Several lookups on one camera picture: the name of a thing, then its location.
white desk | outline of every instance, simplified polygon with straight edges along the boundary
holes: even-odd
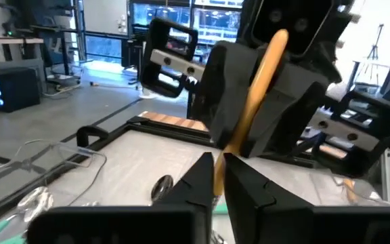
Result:
[[[178,119],[160,115],[161,120]],[[185,119],[176,120],[179,124],[196,128],[199,124]],[[107,156],[99,180],[74,205],[99,201],[101,205],[150,205],[150,193],[156,181],[169,174],[178,181],[204,152],[212,152],[217,158],[219,151],[170,138],[154,136],[138,131],[128,131],[100,152]],[[349,205],[342,186],[337,186],[328,174],[320,171],[253,158],[245,159],[251,167],[275,183],[295,193],[314,205]],[[54,197],[54,206],[64,206],[74,200],[92,183],[101,163],[88,169],[78,168],[53,182],[49,189]],[[367,197],[375,194],[372,187],[363,181],[356,181],[355,187],[366,189]],[[0,235],[0,241],[8,239],[25,229],[25,223],[14,220]],[[228,215],[213,216],[213,229],[229,244],[234,244],[234,236]]]
[[[25,42],[22,38],[0,37],[0,44],[38,44],[43,43],[40,38],[26,38]]]

screw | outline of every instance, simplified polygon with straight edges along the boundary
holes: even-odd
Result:
[[[163,62],[166,64],[166,65],[170,65],[171,64],[171,59],[166,57],[163,59]]]
[[[274,11],[270,12],[269,17],[273,23],[278,23],[282,19],[282,12],[278,9],[275,9]]]
[[[189,67],[188,70],[187,70],[187,72],[188,72],[189,75],[195,73],[194,67]]]
[[[357,140],[358,139],[358,135],[356,135],[355,133],[350,133],[350,134],[347,135],[347,139],[349,141]]]
[[[326,129],[326,128],[328,127],[328,124],[327,124],[327,122],[325,122],[325,121],[320,121],[320,122],[318,123],[318,127],[319,127],[320,129]]]
[[[297,32],[303,32],[308,27],[308,20],[305,18],[299,18],[295,24]]]

wooden stick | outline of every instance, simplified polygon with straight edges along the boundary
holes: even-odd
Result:
[[[254,81],[249,87],[248,96],[246,98],[246,104],[244,105],[243,113],[239,118],[236,129],[233,133],[230,143],[219,155],[219,158],[215,164],[215,178],[213,185],[213,193],[216,197],[219,197],[223,193],[223,177],[225,173],[225,160],[223,158],[224,153],[238,154],[240,145],[245,139],[255,114],[257,113],[261,102],[264,99],[265,93],[269,87],[270,81],[276,71],[282,54],[284,53],[285,46],[288,41],[287,30],[279,30],[269,45],[264,54],[264,57],[260,63],[257,74]]]
[[[358,196],[354,193],[354,182],[350,179],[344,179],[343,184],[345,185],[345,193],[347,196],[347,200],[349,200],[350,203],[356,203],[358,200]]]

tripod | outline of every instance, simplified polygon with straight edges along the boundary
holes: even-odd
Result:
[[[378,40],[380,40],[380,35],[382,33],[383,27],[384,27],[384,24],[379,24],[379,26],[377,28],[377,39],[376,39],[376,42],[375,42],[374,45],[372,45],[371,51],[368,54],[368,56],[366,57],[367,60],[378,60]],[[365,64],[364,67],[362,67],[362,69],[356,75],[356,78],[359,77],[360,73],[362,72],[362,70],[364,68],[365,68],[364,74],[366,74],[366,72],[368,71],[368,67],[371,66],[370,80],[372,80],[372,69],[373,69],[374,65],[376,66],[376,82],[377,82],[377,85],[378,85],[378,65],[377,64],[369,64],[369,63]]]

gray floor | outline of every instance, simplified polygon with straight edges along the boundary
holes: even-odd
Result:
[[[82,75],[82,88],[70,94],[44,98],[40,105],[13,113],[0,113],[0,157],[12,158],[17,149],[30,140],[63,140],[81,126],[91,125],[139,100],[139,91],[134,87],[126,89],[89,86],[90,81],[127,86],[127,79],[123,75],[86,70]],[[176,99],[142,100],[117,114],[117,119],[106,121],[100,126],[109,130],[115,129],[145,110],[185,117],[186,98],[182,94]]]

